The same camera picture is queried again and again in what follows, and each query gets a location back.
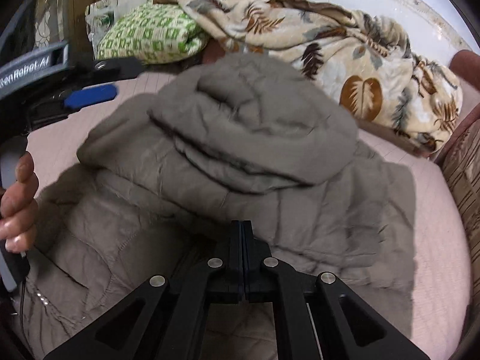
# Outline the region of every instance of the brown striped fabric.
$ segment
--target brown striped fabric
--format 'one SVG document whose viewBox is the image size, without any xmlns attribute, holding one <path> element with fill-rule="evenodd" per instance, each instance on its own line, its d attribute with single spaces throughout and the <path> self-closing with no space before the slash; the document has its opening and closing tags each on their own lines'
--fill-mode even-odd
<svg viewBox="0 0 480 360">
<path fill-rule="evenodd" d="M 472 261 L 473 304 L 480 311 L 480 120 L 455 143 L 442 168 L 465 226 Z"/>
</svg>

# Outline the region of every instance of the leaf-patterned blanket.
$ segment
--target leaf-patterned blanket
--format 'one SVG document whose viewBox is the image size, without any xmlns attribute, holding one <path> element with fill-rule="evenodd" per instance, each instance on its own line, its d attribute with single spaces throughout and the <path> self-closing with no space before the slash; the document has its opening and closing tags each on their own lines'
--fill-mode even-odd
<svg viewBox="0 0 480 360">
<path fill-rule="evenodd" d="M 457 77 L 412 53 L 388 17 L 307 0 L 166 0 L 179 4 L 226 51 L 290 63 L 358 119 L 434 152 L 455 129 Z"/>
</svg>

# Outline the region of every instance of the green patterned pillow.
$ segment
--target green patterned pillow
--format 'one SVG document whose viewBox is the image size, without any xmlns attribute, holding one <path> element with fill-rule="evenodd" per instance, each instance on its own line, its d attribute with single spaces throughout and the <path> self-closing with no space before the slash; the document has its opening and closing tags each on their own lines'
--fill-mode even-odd
<svg viewBox="0 0 480 360">
<path fill-rule="evenodd" d="M 148 1 L 113 25 L 98 45 L 98 58 L 136 56 L 147 64 L 166 64 L 197 54 L 208 38 L 178 5 Z"/>
</svg>

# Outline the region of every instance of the finger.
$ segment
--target finger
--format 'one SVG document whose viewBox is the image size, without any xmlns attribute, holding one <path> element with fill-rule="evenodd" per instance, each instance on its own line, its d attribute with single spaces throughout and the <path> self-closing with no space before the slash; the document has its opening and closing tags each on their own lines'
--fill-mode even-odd
<svg viewBox="0 0 480 360">
<path fill-rule="evenodd" d="M 9 239 L 19 236 L 35 223 L 38 205 L 35 200 L 14 216 L 0 220 L 0 239 Z"/>
<path fill-rule="evenodd" d="M 37 237 L 37 227 L 33 225 L 25 233 L 9 238 L 5 243 L 5 249 L 11 253 L 21 253 L 32 248 Z"/>
<path fill-rule="evenodd" d="M 0 214 L 9 218 L 27 207 L 38 190 L 38 177 L 33 173 L 24 183 L 16 182 L 4 193 L 0 203 Z"/>
<path fill-rule="evenodd" d="M 29 152 L 26 152 L 25 155 L 18 160 L 15 168 L 17 181 L 23 183 L 28 180 L 32 176 L 34 169 L 35 165 L 33 162 L 33 157 Z"/>
</svg>

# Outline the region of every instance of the silver screw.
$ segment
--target silver screw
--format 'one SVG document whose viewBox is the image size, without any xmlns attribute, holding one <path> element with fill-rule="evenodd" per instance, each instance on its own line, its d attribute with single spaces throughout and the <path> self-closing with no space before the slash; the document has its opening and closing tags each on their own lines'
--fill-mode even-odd
<svg viewBox="0 0 480 360">
<path fill-rule="evenodd" d="M 165 284 L 165 278 L 163 276 L 153 276 L 151 279 L 150 279 L 150 285 L 152 287 L 162 287 L 162 285 Z"/>
<path fill-rule="evenodd" d="M 270 268 L 275 268 L 278 265 L 278 260 L 275 257 L 267 257 L 263 260 L 263 263 Z"/>
<path fill-rule="evenodd" d="M 210 268 L 220 268 L 223 265 L 223 261 L 218 258 L 208 260 L 208 266 Z"/>
<path fill-rule="evenodd" d="M 105 62 L 98 62 L 95 65 L 95 69 L 97 69 L 99 71 L 100 69 L 103 69 L 105 66 L 107 66 L 107 64 Z"/>
<path fill-rule="evenodd" d="M 335 282 L 335 275 L 330 272 L 323 272 L 320 276 L 320 279 L 327 284 L 332 284 Z"/>
</svg>

